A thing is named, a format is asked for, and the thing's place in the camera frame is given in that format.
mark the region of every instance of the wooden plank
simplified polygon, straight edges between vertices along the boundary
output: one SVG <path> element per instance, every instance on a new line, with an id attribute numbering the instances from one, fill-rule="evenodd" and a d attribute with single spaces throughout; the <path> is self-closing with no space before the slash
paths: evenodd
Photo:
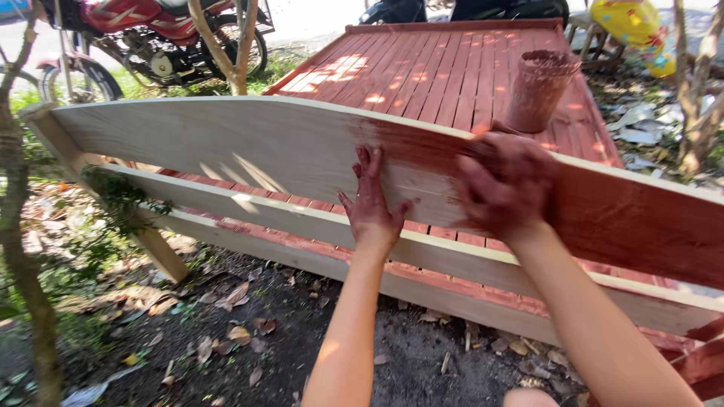
<path id="1" fill-rule="evenodd" d="M 420 54 L 425 48 L 428 47 L 427 44 L 429 42 L 429 39 L 429 33 L 422 33 L 420 37 L 417 38 L 413 49 L 408 54 L 407 58 L 405 58 L 405 60 L 402 62 L 402 64 L 400 64 L 397 72 L 395 73 L 395 76 L 384 89 L 382 95 L 374 102 L 374 107 L 372 107 L 371 110 L 374 110 L 375 112 L 386 113 L 387 110 L 392 106 L 392 101 L 395 100 L 397 92 L 400 91 L 400 88 L 402 88 L 402 85 L 410 74 L 410 71 L 413 69 L 415 63 L 418 61 Z M 367 103 L 363 105 L 363 109 L 365 109 L 366 107 L 369 108 L 369 105 Z"/>
<path id="2" fill-rule="evenodd" d="M 177 211 L 158 218 L 155 223 L 158 227 L 206 243 L 278 261 L 335 280 L 344 281 L 347 274 L 348 254 L 341 251 L 314 253 L 311 251 L 315 249 L 313 243 L 289 239 L 286 235 L 258 233 L 246 225 L 238 227 L 237 231 L 228 230 L 220 227 L 224 225 L 221 222 Z M 560 345 L 550 319 L 544 316 L 437 287 L 432 283 L 438 282 L 431 282 L 430 278 L 422 274 L 414 276 L 414 279 L 401 277 L 400 274 L 401 271 L 394 272 L 387 269 L 382 276 L 380 293 L 459 316 L 468 321 Z"/>
<path id="3" fill-rule="evenodd" d="M 376 76 L 384 71 L 390 63 L 394 53 L 405 43 L 407 35 L 393 33 L 380 47 L 375 55 L 365 63 L 360 72 L 357 72 L 353 80 L 331 100 L 334 104 L 357 107 L 362 101 L 369 86 L 374 82 Z"/>
<path id="4" fill-rule="evenodd" d="M 292 82 L 296 83 L 299 80 L 301 80 L 303 77 L 305 77 L 308 73 L 312 72 L 314 68 L 316 68 L 319 64 L 324 62 L 325 59 L 329 55 L 331 55 L 338 46 L 343 46 L 345 43 L 350 41 L 351 35 L 344 33 L 340 35 L 339 37 L 335 38 L 331 43 L 328 43 L 324 48 L 320 49 L 316 54 L 310 56 L 299 64 L 295 69 L 287 72 L 286 75 L 284 75 L 281 79 L 279 79 L 277 82 L 275 82 L 269 89 L 264 92 L 264 95 L 274 95 L 277 94 L 278 91 L 282 90 L 284 87 L 289 84 L 292 85 Z"/>
<path id="5" fill-rule="evenodd" d="M 374 36 L 370 39 L 370 45 L 360 49 L 356 55 L 348 58 L 333 76 L 329 76 L 320 85 L 318 93 L 312 93 L 308 98 L 318 101 L 331 101 L 350 82 L 353 82 L 357 74 L 367 66 L 370 58 L 380 50 L 390 38 L 390 34 Z"/>
<path id="6" fill-rule="evenodd" d="M 70 134 L 50 114 L 49 109 L 52 107 L 52 104 L 33 105 L 20 112 L 20 115 L 35 136 L 66 168 L 70 176 L 83 186 L 101 206 L 104 206 L 104 202 L 97 192 L 80 176 L 86 165 L 102 164 L 101 157 L 83 151 L 76 144 Z M 189 270 L 186 264 L 166 243 L 158 230 L 141 230 L 133 235 L 133 240 L 144 250 L 161 273 L 171 281 L 180 282 L 188 276 Z"/>
<path id="7" fill-rule="evenodd" d="M 425 104 L 422 106 L 422 112 L 420 112 L 418 120 L 435 123 L 437 113 L 440 110 L 440 104 L 442 103 L 442 97 L 445 94 L 445 87 L 450 78 L 450 72 L 453 70 L 455 55 L 458 53 L 458 47 L 460 46 L 460 40 L 462 38 L 462 33 L 450 34 L 450 41 L 445 47 L 445 53 L 442 55 L 440 66 L 437 68 L 437 74 L 432 81 L 432 87 L 427 93 L 427 98 L 425 99 Z"/>
<path id="8" fill-rule="evenodd" d="M 486 31 L 483 34 L 483 49 L 480 54 L 480 76 L 475 96 L 475 112 L 473 113 L 473 129 L 488 127 L 493 117 L 493 80 L 495 69 L 495 33 Z"/>
<path id="9" fill-rule="evenodd" d="M 445 94 L 442 96 L 442 102 L 437 112 L 437 117 L 434 120 L 438 125 L 453 126 L 455 110 L 458 108 L 460 90 L 463 86 L 463 78 L 465 77 L 468 60 L 471 58 L 470 46 L 472 40 L 473 33 L 464 33 L 462 38 L 460 38 L 458 52 L 455 55 L 455 62 L 453 62 L 452 69 L 450 70 L 450 79 L 447 80 Z"/>
<path id="10" fill-rule="evenodd" d="M 403 24 L 348 25 L 347 27 L 345 27 L 345 31 L 349 34 L 362 34 L 414 31 L 523 30 L 526 28 L 546 28 L 549 30 L 553 30 L 557 25 L 562 24 L 563 20 L 560 18 L 452 22 L 408 22 Z"/>
<path id="11" fill-rule="evenodd" d="M 410 97 L 416 92 L 417 87 L 423 80 L 425 67 L 428 63 L 430 63 L 434 53 L 439 50 L 439 45 L 443 43 L 443 41 L 447 42 L 447 39 L 444 39 L 447 37 L 449 37 L 449 34 L 446 33 L 430 34 L 425 47 L 422 49 L 420 56 L 418 56 L 415 61 L 415 65 L 407 75 L 407 78 L 405 78 L 405 82 L 403 82 L 402 86 L 400 86 L 400 90 L 397 92 L 395 100 L 392 101 L 392 105 L 390 105 L 390 108 L 387 110 L 388 114 L 393 114 L 395 116 L 403 115 L 403 112 L 410 101 Z"/>
<path id="12" fill-rule="evenodd" d="M 673 366 L 703 401 L 724 395 L 724 339 L 694 349 Z"/>
<path id="13" fill-rule="evenodd" d="M 192 174 L 210 168 L 323 202 L 338 188 L 353 193 L 355 146 L 379 144 L 391 202 L 420 198 L 412 220 L 471 231 L 456 201 L 456 156 L 472 138 L 460 130 L 283 96 L 118 101 L 52 114 L 84 151 Z M 722 196 L 555 156 L 550 221 L 574 256 L 724 288 Z"/>
<path id="14" fill-rule="evenodd" d="M 442 60 L 442 55 L 445 53 L 448 41 L 450 41 L 450 33 L 440 34 L 440 38 L 435 45 L 435 51 L 432 53 L 427 65 L 425 65 L 425 69 L 420 74 L 420 81 L 415 87 L 415 92 L 409 101 L 405 101 L 405 108 L 401 110 L 393 109 L 388 112 L 389 114 L 415 120 L 420 117 L 420 112 L 422 112 L 422 107 L 425 105 L 427 93 L 432 87 L 432 82 L 435 79 L 437 68 L 440 66 L 440 61 Z"/>
<path id="15" fill-rule="evenodd" d="M 159 200 L 169 200 L 177 205 L 283 230 L 343 248 L 354 248 L 347 217 L 339 212 L 328 212 L 329 208 L 313 210 L 113 164 L 107 164 L 105 168 L 124 174 L 134 186 Z M 408 222 L 390 258 L 412 264 L 415 269 L 431 269 L 530 298 L 541 298 L 512 255 L 455 241 L 454 230 L 433 226 L 429 235 L 426 232 L 426 226 Z M 685 336 L 718 321 L 724 311 L 724 303 L 712 298 L 678 293 L 599 273 L 589 275 L 604 285 L 604 291 L 635 323 L 655 330 Z"/>
<path id="16" fill-rule="evenodd" d="M 510 101 L 510 62 L 508 34 L 495 32 L 495 70 L 493 72 L 493 120 L 505 123 Z"/>
<path id="17" fill-rule="evenodd" d="M 310 93 L 314 91 L 319 83 L 343 64 L 353 52 L 364 45 L 367 39 L 368 37 L 364 35 L 353 35 L 348 42 L 337 48 L 332 55 L 314 68 L 314 70 L 308 73 L 302 80 L 299 80 L 294 85 L 285 86 L 282 89 L 283 91 L 277 92 L 277 95 L 297 96 L 300 93 Z"/>
<path id="18" fill-rule="evenodd" d="M 480 75 L 480 56 L 482 53 L 483 33 L 475 33 L 470 44 L 470 54 L 463 77 L 462 90 L 455 109 L 455 120 L 452 126 L 456 129 L 470 131 L 473 128 L 473 110 Z"/>
<path id="19" fill-rule="evenodd" d="M 382 94 L 385 92 L 390 82 L 392 82 L 400 67 L 405 63 L 405 61 L 407 61 L 408 58 L 411 58 L 414 55 L 416 50 L 415 45 L 417 43 L 422 43 L 420 45 L 421 48 L 424 46 L 424 41 L 427 40 L 427 37 L 421 38 L 409 33 L 403 33 L 401 36 L 404 35 L 407 36 L 407 41 L 392 55 L 390 63 L 386 68 L 384 68 L 382 73 L 376 76 L 372 85 L 369 86 L 369 90 L 366 93 L 361 92 L 364 97 L 362 98 L 362 101 L 356 105 L 360 109 L 372 110 L 377 103 L 384 101 L 382 99 Z"/>

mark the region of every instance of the wooden crossbar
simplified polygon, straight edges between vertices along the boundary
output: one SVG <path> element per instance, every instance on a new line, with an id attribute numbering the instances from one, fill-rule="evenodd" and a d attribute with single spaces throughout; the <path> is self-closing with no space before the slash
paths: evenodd
<path id="1" fill-rule="evenodd" d="M 355 145 L 381 144 L 391 201 L 420 198 L 412 220 L 468 230 L 456 155 L 472 135 L 461 130 L 279 96 L 120 101 L 53 115 L 87 152 L 324 202 L 354 188 Z M 723 197 L 555 157 L 551 221 L 575 256 L 724 289 Z"/>

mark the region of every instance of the tree trunk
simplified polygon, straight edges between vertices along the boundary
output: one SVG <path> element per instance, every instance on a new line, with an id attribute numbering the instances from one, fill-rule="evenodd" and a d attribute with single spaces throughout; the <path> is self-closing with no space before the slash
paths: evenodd
<path id="1" fill-rule="evenodd" d="M 0 171 L 7 176 L 7 190 L 0 200 L 0 244 L 15 286 L 33 318 L 36 405 L 57 407 L 63 376 L 55 351 L 55 313 L 38 281 L 38 266 L 22 249 L 20 212 L 28 197 L 28 164 L 22 152 L 22 130 L 7 102 L 0 104 Z"/>

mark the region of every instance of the stain-covered hand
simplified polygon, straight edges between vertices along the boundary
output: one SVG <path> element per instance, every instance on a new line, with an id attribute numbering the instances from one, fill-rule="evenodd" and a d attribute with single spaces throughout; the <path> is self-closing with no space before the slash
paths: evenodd
<path id="1" fill-rule="evenodd" d="M 465 213 L 504 242 L 544 222 L 558 162 L 534 140 L 488 132 L 458 157 Z"/>
<path id="2" fill-rule="evenodd" d="M 337 196 L 350 218 L 357 248 L 379 246 L 391 250 L 400 238 L 405 213 L 412 207 L 412 202 L 404 201 L 390 213 L 379 179 L 382 149 L 375 148 L 371 156 L 366 147 L 359 146 L 356 151 L 359 162 L 352 170 L 357 176 L 357 199 L 353 203 L 341 190 L 337 191 Z"/>

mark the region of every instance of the yellow floral cloth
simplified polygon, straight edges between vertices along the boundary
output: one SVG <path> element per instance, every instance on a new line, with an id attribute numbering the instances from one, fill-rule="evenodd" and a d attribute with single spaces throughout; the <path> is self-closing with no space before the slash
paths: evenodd
<path id="1" fill-rule="evenodd" d="M 660 24 L 659 12 L 647 0 L 606 1 L 591 4 L 591 18 L 618 42 L 636 49 L 653 77 L 672 75 L 676 71 L 674 40 L 666 25 Z"/>

